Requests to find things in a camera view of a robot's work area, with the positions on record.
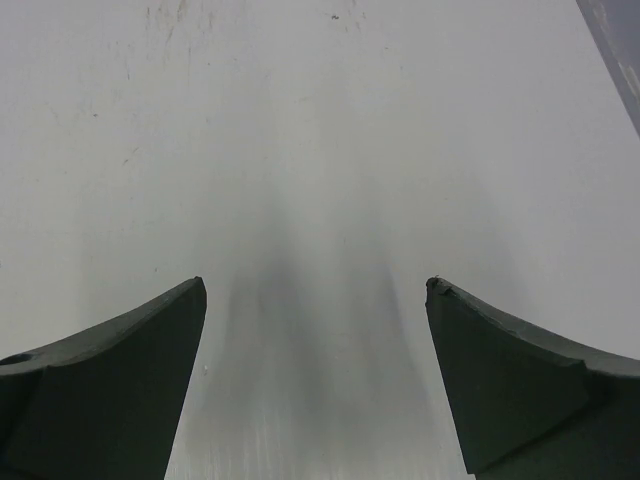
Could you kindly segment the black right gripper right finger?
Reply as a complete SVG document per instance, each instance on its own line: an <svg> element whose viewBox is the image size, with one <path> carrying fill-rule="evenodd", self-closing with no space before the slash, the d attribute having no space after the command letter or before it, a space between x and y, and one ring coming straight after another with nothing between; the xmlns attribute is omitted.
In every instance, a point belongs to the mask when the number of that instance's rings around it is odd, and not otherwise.
<svg viewBox="0 0 640 480"><path fill-rule="evenodd" d="M468 473L636 479L639 362L426 283L426 312Z"/></svg>

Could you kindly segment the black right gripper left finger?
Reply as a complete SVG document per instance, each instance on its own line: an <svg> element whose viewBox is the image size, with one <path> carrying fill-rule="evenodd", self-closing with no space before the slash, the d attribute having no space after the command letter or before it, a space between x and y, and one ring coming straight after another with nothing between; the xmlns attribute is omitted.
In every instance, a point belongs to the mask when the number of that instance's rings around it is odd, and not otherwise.
<svg viewBox="0 0 640 480"><path fill-rule="evenodd" d="M194 277L2 359L2 478L164 478L205 313L205 285Z"/></svg>

